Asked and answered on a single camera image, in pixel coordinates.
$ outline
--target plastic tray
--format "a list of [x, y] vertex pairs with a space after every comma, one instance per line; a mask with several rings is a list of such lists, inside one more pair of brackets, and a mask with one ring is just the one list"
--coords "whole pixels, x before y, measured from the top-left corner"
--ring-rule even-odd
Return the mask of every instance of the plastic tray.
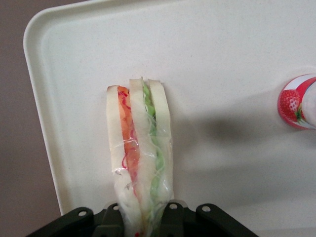
[[261, 236], [314, 236], [316, 133], [277, 114], [283, 86], [316, 72], [314, 9], [94, 0], [38, 13], [24, 49], [61, 213], [116, 199], [106, 88], [143, 76], [165, 86], [176, 199], [216, 204]]

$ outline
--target strawberry picture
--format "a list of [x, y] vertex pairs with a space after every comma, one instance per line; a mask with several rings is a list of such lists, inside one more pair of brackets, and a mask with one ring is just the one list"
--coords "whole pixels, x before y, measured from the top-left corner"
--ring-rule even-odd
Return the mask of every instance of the strawberry picture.
[[284, 90], [279, 97], [279, 112], [282, 117], [292, 122], [300, 122], [303, 118], [300, 94], [297, 90]]

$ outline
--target sandwich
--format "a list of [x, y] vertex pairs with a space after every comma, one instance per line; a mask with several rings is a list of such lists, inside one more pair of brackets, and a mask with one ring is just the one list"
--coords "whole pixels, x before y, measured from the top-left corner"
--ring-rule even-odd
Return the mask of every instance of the sandwich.
[[114, 187], [126, 237], [158, 236], [173, 195], [170, 112], [160, 81], [131, 79], [107, 89]]

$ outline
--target black plastic part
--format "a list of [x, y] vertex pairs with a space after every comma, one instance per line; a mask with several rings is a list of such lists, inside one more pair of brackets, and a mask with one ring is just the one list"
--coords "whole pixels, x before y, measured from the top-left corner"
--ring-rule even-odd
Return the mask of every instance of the black plastic part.
[[108, 207], [104, 213], [101, 225], [95, 228], [92, 237], [123, 237], [124, 224], [118, 209], [118, 204], [114, 203]]
[[[96, 215], [89, 208], [77, 208], [27, 237], [123, 236], [123, 219], [114, 203]], [[178, 202], [170, 202], [161, 218], [159, 237], [258, 236], [215, 205], [203, 204], [194, 212]]]
[[87, 225], [93, 224], [93, 211], [86, 207], [74, 209], [27, 237], [67, 237], [75, 235]]
[[216, 205], [200, 205], [197, 207], [196, 214], [197, 217], [201, 217], [203, 219], [201, 222], [211, 224], [214, 231], [217, 230], [218, 233], [222, 231], [222, 236], [258, 237], [251, 230], [246, 228], [244, 225], [239, 223]]
[[164, 209], [159, 229], [160, 237], [183, 237], [183, 206], [170, 202]]

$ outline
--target red label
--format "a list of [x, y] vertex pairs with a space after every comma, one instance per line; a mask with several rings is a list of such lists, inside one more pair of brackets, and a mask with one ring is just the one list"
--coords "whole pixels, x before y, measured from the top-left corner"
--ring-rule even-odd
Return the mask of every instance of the red label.
[[294, 78], [281, 91], [277, 110], [281, 118], [289, 125], [301, 129], [316, 129], [304, 117], [302, 100], [306, 90], [316, 81], [316, 74]]

